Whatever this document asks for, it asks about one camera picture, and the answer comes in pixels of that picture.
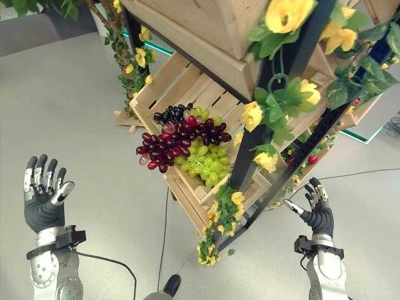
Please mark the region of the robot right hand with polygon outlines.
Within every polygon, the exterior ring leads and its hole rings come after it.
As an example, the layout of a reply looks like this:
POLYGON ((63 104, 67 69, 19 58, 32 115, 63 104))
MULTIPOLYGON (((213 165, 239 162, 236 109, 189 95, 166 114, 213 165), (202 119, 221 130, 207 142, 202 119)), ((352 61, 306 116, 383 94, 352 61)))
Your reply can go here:
POLYGON ((334 217, 324 186, 320 180, 312 177, 304 187, 307 191, 305 197, 309 201, 310 211, 288 199, 285 199, 283 204, 297 214, 312 229, 313 234, 326 234, 332 238, 334 217))

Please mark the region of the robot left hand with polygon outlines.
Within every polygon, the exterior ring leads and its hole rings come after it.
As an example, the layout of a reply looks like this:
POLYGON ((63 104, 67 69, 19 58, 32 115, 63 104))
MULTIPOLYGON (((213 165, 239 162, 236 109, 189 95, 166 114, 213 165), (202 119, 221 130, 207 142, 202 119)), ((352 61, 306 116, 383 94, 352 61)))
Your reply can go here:
POLYGON ((56 172, 57 159, 46 154, 29 159, 24 172, 24 219, 35 232, 65 226, 64 202, 74 189, 65 181, 66 168, 56 172))

